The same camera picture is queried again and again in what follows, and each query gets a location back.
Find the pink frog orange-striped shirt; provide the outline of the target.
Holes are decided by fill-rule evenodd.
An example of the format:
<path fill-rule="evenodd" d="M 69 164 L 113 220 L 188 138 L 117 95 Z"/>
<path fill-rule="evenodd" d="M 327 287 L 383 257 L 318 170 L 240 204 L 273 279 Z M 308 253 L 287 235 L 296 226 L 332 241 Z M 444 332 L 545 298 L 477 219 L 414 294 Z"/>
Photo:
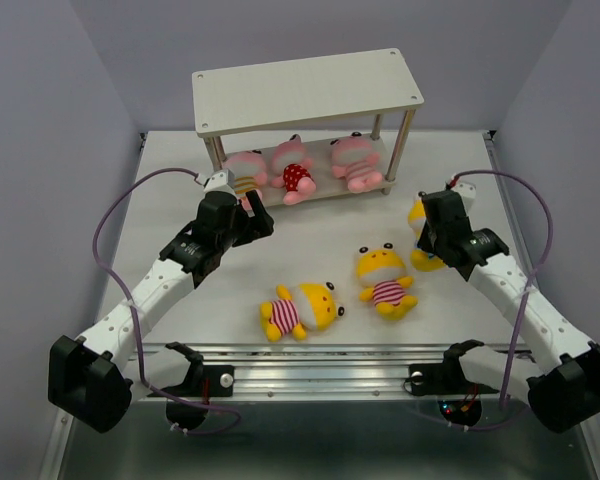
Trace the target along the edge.
<path fill-rule="evenodd" d="M 234 191 L 245 210 L 252 209 L 247 193 L 263 197 L 262 187 L 268 182 L 268 167 L 261 150 L 248 150 L 228 157 L 223 167 L 234 175 Z"/>

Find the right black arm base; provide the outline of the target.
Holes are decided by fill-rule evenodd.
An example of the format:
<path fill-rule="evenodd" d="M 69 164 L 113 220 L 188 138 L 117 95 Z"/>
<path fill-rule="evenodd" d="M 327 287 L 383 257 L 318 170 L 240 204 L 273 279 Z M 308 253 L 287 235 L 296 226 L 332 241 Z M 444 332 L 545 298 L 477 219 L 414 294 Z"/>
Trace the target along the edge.
<path fill-rule="evenodd" d="M 474 353 L 484 343 L 467 340 L 452 344 L 438 363 L 416 363 L 408 366 L 403 389 L 415 396 L 442 396 L 437 401 L 442 420 L 447 426 L 464 431 L 487 431 L 478 427 L 482 415 L 481 394 L 494 394 L 486 384 L 469 381 L 460 365 L 460 358 Z"/>

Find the yellow frog blue-striped shirt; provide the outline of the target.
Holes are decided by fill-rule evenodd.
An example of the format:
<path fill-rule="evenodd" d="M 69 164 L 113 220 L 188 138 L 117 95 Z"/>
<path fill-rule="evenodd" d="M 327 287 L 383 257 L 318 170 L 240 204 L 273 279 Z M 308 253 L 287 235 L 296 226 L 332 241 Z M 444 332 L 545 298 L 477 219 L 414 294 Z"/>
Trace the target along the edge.
<path fill-rule="evenodd" d="M 425 252 L 418 246 L 426 222 L 424 207 L 420 196 L 414 198 L 413 205 L 407 216 L 407 222 L 415 235 L 414 248 L 410 253 L 411 265 L 421 272 L 433 272 L 444 268 L 445 264 L 440 258 L 434 254 Z"/>

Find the pink frog pink-striped shirt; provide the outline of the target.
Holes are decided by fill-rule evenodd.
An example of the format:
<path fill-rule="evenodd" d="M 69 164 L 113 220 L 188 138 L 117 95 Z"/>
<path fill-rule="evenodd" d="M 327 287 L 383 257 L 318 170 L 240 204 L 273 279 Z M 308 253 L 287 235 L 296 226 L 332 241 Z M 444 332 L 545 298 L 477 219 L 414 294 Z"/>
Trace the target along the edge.
<path fill-rule="evenodd" d="M 377 169 L 380 154 L 360 132 L 332 140 L 330 148 L 332 173 L 345 181 L 351 193 L 369 192 L 383 183 L 383 175 Z"/>

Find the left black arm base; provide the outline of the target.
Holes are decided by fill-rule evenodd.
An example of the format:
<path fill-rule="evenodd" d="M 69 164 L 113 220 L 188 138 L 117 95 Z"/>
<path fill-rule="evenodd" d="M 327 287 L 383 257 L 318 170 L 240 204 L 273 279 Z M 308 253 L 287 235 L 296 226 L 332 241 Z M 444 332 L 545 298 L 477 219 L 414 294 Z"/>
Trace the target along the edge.
<path fill-rule="evenodd" d="M 166 344 L 146 365 L 150 384 L 171 395 L 200 399 L 233 396 L 234 366 L 209 363 L 202 353 L 182 343 Z"/>

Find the pink frog red polka-dot shirt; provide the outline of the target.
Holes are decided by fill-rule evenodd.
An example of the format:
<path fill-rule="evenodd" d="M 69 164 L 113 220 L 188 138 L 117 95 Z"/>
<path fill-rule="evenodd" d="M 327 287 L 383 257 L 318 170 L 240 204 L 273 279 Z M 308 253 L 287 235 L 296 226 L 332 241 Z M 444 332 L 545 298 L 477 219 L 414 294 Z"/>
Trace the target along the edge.
<path fill-rule="evenodd" d="M 271 185 L 284 189 L 283 204 L 295 205 L 307 200 L 317 189 L 310 169 L 313 160 L 299 134 L 279 144 L 272 155 L 271 170 L 274 178 Z"/>

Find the yellow frog red-striped shirt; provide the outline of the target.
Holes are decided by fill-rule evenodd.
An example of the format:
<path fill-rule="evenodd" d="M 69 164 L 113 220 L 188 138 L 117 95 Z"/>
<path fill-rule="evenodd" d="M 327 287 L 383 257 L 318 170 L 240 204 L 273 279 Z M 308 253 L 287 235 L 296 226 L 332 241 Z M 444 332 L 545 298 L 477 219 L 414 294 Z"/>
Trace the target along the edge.
<path fill-rule="evenodd" d="M 414 277 L 407 271 L 402 257 L 387 242 L 379 248 L 362 246 L 357 251 L 356 278 L 361 286 L 359 299 L 373 305 L 385 320 L 398 321 L 417 304 L 409 292 Z"/>

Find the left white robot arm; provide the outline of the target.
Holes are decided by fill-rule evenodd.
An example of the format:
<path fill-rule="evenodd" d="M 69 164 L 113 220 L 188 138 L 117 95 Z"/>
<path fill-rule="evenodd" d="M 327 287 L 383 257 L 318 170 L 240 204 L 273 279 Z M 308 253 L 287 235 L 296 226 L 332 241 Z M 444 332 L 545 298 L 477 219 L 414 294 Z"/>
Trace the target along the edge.
<path fill-rule="evenodd" d="M 270 236 L 274 221 L 260 196 L 246 195 L 245 210 L 232 193 L 210 191 L 196 218 L 165 246 L 149 272 L 103 319 L 77 338 L 59 337 L 49 353 L 48 399 L 99 433 L 110 431 L 129 406 L 151 394 L 184 405 L 219 384 L 204 358 L 171 342 L 142 354 L 142 339 L 197 288 L 232 247 Z"/>

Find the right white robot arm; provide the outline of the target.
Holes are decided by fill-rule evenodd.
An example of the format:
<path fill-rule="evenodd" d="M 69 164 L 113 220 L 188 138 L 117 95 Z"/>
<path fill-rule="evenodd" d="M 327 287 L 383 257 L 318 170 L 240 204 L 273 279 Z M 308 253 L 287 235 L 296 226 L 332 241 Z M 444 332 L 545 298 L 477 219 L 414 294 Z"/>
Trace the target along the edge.
<path fill-rule="evenodd" d="M 425 222 L 418 241 L 488 299 L 531 359 L 499 353 L 477 340 L 451 345 L 438 364 L 422 368 L 416 395 L 463 393 L 487 386 L 524 402 L 548 430 L 563 433 L 600 413 L 600 344 L 576 328 L 523 273 L 490 229 L 470 224 L 460 193 L 420 197 Z"/>

